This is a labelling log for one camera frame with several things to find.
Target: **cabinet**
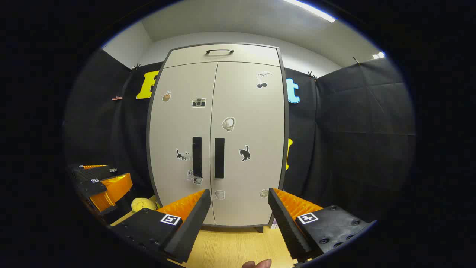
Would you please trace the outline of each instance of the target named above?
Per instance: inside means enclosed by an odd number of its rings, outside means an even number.
[[[171,50],[148,115],[149,173],[158,202],[165,206],[210,189],[204,224],[267,225],[267,191],[281,188],[286,165],[284,80],[279,48],[205,44]]]

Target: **blue letter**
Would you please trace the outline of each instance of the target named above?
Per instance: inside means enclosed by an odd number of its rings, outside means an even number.
[[[286,79],[286,86],[288,88],[288,101],[290,103],[298,103],[301,99],[294,95],[294,90],[299,89],[299,86],[294,84],[291,78]]]

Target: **orange mechanical part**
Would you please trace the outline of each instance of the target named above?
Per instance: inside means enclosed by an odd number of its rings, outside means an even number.
[[[187,217],[190,215],[190,212],[195,207],[195,204],[198,202],[204,192],[205,190],[201,190],[199,192],[186,196],[171,204],[157,209],[157,211],[169,215],[179,216],[182,218],[183,222],[185,222]]]
[[[285,191],[281,191],[276,188],[273,188],[273,190],[278,195],[279,199],[283,203],[284,207],[288,211],[293,221],[296,220],[299,215],[322,209],[322,207],[318,205],[312,204],[311,202],[299,198],[295,195],[286,193]]]
[[[100,182],[106,186],[107,191],[90,197],[91,201],[100,212],[106,210],[110,206],[115,206],[116,202],[132,187],[132,180],[129,173],[105,179]]]
[[[90,169],[90,168],[96,168],[96,167],[100,167],[100,166],[105,166],[105,165],[84,165],[83,168],[84,169]]]

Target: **cabinet drawer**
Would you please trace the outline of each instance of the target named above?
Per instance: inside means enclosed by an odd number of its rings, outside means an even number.
[[[208,50],[217,49],[221,50],[207,53]],[[280,66],[278,51],[275,48],[243,44],[212,44],[173,50],[164,68],[198,62],[251,62]]]

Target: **cabinet door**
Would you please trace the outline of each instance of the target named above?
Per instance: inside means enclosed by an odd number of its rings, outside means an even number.
[[[279,67],[218,63],[210,149],[211,192],[217,225],[249,226],[269,222],[268,196],[260,196],[260,193],[279,185],[285,133],[284,103]],[[225,129],[223,123],[229,126],[230,119],[234,125]],[[215,138],[224,145],[223,150]],[[222,176],[219,158],[223,151]]]
[[[210,119],[216,70],[216,62],[164,68],[154,90],[149,160],[163,206],[210,189]],[[193,106],[197,98],[205,99],[201,105],[198,102],[199,107]],[[193,171],[193,137],[201,137],[201,185],[188,175],[189,170]],[[204,223],[215,224],[211,207]]]

